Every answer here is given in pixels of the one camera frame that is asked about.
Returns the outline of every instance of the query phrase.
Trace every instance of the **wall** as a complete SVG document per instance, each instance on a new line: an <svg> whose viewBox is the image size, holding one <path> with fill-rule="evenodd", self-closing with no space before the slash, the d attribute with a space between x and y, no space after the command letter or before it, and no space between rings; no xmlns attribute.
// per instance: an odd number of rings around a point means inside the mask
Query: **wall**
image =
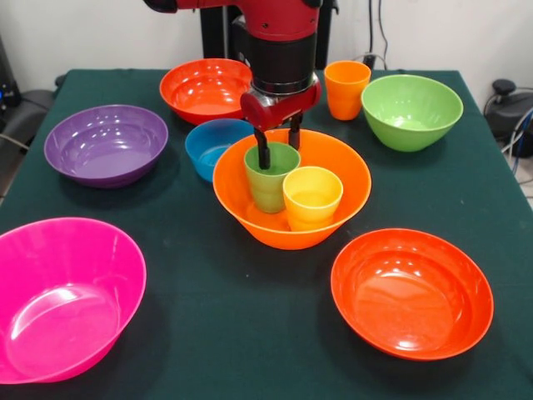
<svg viewBox="0 0 533 400"><path fill-rule="evenodd" d="M53 88L71 68L171 68L202 57L200 13L142 0L0 0L0 35L19 86Z"/></svg>
<svg viewBox="0 0 533 400"><path fill-rule="evenodd" d="M368 46L367 1L338 1L330 61ZM533 1L383 0L383 12L390 68L459 69L480 105L495 78L533 87ZM163 15L142 0L0 0L0 34L24 89L52 88L70 68L170 68L202 56L198 12ZM376 24L375 51L382 44Z"/></svg>
<svg viewBox="0 0 533 400"><path fill-rule="evenodd" d="M330 61L356 57L369 43L368 2L338 2ZM374 8L377 20L377 0ZM497 78L533 87L533 1L383 0L382 10L389 68L458 69L480 107ZM374 51L383 47L376 22Z"/></svg>

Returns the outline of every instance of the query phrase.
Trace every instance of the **blue bowl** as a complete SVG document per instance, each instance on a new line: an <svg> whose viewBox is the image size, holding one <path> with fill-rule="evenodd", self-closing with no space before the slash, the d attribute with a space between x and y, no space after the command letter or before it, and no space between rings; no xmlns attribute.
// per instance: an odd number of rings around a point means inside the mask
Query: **blue bowl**
<svg viewBox="0 0 533 400"><path fill-rule="evenodd" d="M220 156L239 140L253 135L253 126L240 119L217 119L198 125L187 135L185 150L198 175L213 182Z"/></svg>

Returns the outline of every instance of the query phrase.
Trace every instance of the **red-orange bowl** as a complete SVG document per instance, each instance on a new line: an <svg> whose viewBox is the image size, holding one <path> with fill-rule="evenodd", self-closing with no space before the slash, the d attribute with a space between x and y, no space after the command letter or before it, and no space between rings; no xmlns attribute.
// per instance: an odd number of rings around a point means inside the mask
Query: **red-orange bowl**
<svg viewBox="0 0 533 400"><path fill-rule="evenodd" d="M288 129L268 131L266 137L269 142L288 143ZM332 136L306 129L300 132L300 142L301 166L329 169L344 186L334 221L327 227L293 232L285 211L267 214L257 209L244 165L247 150L257 145L253 135L229 147L213 174L213 187L221 205L259 242L282 250L310 248L324 241L363 208L371 191L368 166L353 148Z"/></svg>
<svg viewBox="0 0 533 400"><path fill-rule="evenodd" d="M494 315L491 287L459 248L428 233L382 229L355 238L331 271L351 328L390 355L417 361L473 348Z"/></svg>
<svg viewBox="0 0 533 400"><path fill-rule="evenodd" d="M194 125L219 118L242 118L241 95L250 88L252 71L226 58L187 62L169 71L159 92L177 115Z"/></svg>

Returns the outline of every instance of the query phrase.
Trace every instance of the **lime green bowl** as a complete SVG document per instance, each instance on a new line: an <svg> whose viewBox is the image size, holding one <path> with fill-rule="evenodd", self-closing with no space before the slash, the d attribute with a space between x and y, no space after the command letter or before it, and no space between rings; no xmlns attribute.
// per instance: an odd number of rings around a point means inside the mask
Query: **lime green bowl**
<svg viewBox="0 0 533 400"><path fill-rule="evenodd" d="M376 79L363 91L361 102L377 138L400 152L427 148L444 137L463 114L457 93L416 75Z"/></svg>

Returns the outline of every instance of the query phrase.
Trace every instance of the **green tablecloth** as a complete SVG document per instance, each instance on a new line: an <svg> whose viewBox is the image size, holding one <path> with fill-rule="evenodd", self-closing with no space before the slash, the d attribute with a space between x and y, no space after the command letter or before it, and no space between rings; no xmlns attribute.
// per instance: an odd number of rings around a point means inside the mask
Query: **green tablecloth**
<svg viewBox="0 0 533 400"><path fill-rule="evenodd" d="M456 90L465 114L423 152L383 147L361 115L338 122L324 98L305 128L330 133L367 161L364 209L323 244L283 252L253 239L195 174L192 128L160 99L163 71L72 71L5 203L0 232L42 218L113 223L141 246L146 296L92 370L49 385L0 387L1 399L533 398L533 214L457 72L417 72ZM375 77L382 72L375 72ZM157 167L122 190L81 187L46 163L47 133L72 113L127 103L170 128ZM407 362L363 342L331 299L329 272L355 236L416 228L466 251L491 282L496 315L485 339L442 362Z"/></svg>

